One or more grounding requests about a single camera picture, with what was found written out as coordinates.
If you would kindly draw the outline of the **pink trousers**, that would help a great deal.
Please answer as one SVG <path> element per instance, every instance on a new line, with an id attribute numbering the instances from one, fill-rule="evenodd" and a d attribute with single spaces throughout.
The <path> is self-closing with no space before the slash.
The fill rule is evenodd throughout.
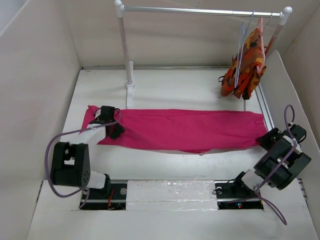
<path id="1" fill-rule="evenodd" d="M 104 138 L 101 145 L 203 154 L 248 149 L 267 133 L 264 116 L 251 111 L 122 109 L 120 114 L 124 133 Z"/>

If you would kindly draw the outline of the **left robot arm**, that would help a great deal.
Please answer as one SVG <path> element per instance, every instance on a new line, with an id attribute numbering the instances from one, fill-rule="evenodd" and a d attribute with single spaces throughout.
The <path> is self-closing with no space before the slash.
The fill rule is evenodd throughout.
<path id="1" fill-rule="evenodd" d="M 94 188 L 98 197 L 107 198 L 112 191 L 111 185 L 105 182 L 106 177 L 102 173 L 91 176 L 91 159 L 95 145 L 105 138 L 116 140 L 125 132 L 120 118 L 119 108 L 103 105 L 93 111 L 93 118 L 84 127 L 63 133 L 63 136 L 71 135 L 71 139 L 54 145 L 49 175 L 51 184 Z"/>

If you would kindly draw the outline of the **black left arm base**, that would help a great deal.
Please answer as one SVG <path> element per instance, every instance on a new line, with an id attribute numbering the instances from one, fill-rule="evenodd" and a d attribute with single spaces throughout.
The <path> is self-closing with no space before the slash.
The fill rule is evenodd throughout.
<path id="1" fill-rule="evenodd" d="M 126 210 L 127 180 L 108 179 L 101 189 L 90 188 L 87 201 L 86 194 L 82 194 L 79 203 L 81 210 L 88 211 L 122 211 Z"/>

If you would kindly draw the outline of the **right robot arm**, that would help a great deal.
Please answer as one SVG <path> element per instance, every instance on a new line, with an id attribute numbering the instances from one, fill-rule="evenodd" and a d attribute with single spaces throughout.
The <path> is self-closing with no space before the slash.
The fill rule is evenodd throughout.
<path id="1" fill-rule="evenodd" d="M 311 162 L 300 143 L 307 137 L 307 131 L 297 124 L 289 124 L 289 129 L 280 131 L 273 128 L 256 142 L 266 150 L 253 169 L 243 173 L 240 180 L 231 184 L 231 191 L 243 197 L 250 190 L 259 191 L 262 186 L 283 190 Z"/>

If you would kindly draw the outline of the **aluminium table edge rail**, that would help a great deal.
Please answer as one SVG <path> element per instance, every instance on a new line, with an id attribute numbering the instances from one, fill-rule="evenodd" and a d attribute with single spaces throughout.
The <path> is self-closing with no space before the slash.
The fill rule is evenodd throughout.
<path id="1" fill-rule="evenodd" d="M 266 125 L 267 130 L 270 131 L 275 127 L 275 125 L 274 125 L 262 87 L 259 85 L 256 88 L 255 92 L 256 92 L 256 97 L 257 97 L 261 112 L 264 117 L 264 123 Z"/>

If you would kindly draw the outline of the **white clothes rack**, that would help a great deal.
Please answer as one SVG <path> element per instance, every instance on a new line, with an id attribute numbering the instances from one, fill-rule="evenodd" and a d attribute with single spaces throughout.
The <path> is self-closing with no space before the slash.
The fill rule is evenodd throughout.
<path id="1" fill-rule="evenodd" d="M 124 5 L 122 1 L 114 1 L 114 7 L 116 16 L 118 19 L 118 27 L 121 38 L 121 45 L 124 57 L 124 64 L 126 70 L 126 108 L 131 109 L 134 102 L 134 87 L 135 82 L 132 79 L 134 72 L 134 62 L 129 59 L 129 52 L 127 47 L 125 25 L 124 25 L 124 12 L 150 12 L 150 13 L 179 13 L 179 14 L 193 14 L 193 15 L 213 15 L 213 16 L 228 16 L 228 17 L 249 17 L 251 18 L 253 11 L 237 11 L 237 10 L 216 10 L 216 9 L 196 9 L 196 8 L 172 8 L 172 7 L 147 7 L 147 6 L 128 6 Z M 290 6 L 285 7 L 281 12 L 258 12 L 255 11 L 253 18 L 269 18 L 279 19 L 278 25 L 272 34 L 272 37 L 264 48 L 265 60 L 272 48 L 273 43 L 276 42 L 278 35 L 280 34 L 283 26 L 286 24 L 289 16 L 293 12 L 293 8 Z"/>

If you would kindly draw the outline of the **pink plastic hanger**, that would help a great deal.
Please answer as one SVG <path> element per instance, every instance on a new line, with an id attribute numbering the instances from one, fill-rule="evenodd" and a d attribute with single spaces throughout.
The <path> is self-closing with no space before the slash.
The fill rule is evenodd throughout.
<path id="1" fill-rule="evenodd" d="M 261 65 L 258 66 L 257 73 L 260 74 L 265 66 L 266 61 L 266 54 L 265 54 L 265 46 L 264 46 L 264 25 L 263 25 L 263 18 L 261 17 L 257 23 L 257 27 L 260 30 L 260 49 L 261 49 L 261 55 L 262 55 L 262 62 Z"/>

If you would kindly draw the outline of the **light blue wire hanger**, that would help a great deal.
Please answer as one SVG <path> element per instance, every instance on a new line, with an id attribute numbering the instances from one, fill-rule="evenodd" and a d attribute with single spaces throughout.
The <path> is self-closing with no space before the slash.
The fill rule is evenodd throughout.
<path id="1" fill-rule="evenodd" d="M 255 13 L 255 11 L 253 10 L 247 27 L 245 28 L 245 24 L 244 24 L 244 22 L 242 22 L 242 25 L 240 28 L 238 51 L 237 51 L 237 56 L 236 56 L 236 69 L 235 69 L 236 71 L 235 71 L 234 88 L 236 88 L 238 86 L 241 63 L 242 63 L 242 58 L 243 58 L 244 44 L 245 44 L 245 40 L 246 40 L 249 26 L 250 26 L 252 19 L 254 17 L 254 13 Z"/>

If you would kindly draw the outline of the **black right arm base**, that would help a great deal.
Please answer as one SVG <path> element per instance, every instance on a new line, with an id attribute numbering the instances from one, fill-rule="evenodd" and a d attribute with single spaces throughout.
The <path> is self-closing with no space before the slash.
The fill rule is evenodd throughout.
<path id="1" fill-rule="evenodd" d="M 217 199 L 218 210 L 263 210 L 263 203 L 258 196 L 245 185 L 241 172 L 230 180 L 215 180 L 212 194 Z"/>

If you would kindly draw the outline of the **orange camouflage shorts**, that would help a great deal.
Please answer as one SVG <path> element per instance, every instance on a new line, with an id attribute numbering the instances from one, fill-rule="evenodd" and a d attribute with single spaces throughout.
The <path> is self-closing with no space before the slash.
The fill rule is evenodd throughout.
<path id="1" fill-rule="evenodd" d="M 235 88 L 235 76 L 237 55 L 231 59 L 231 66 L 224 76 L 219 77 L 221 82 L 220 94 L 223 97 L 233 95 L 236 98 L 249 100 L 253 91 L 260 83 L 267 66 L 265 66 L 261 73 L 257 73 L 257 67 L 262 63 L 261 51 L 261 32 L 257 27 L 244 42 L 244 49 L 239 72 L 238 86 Z"/>

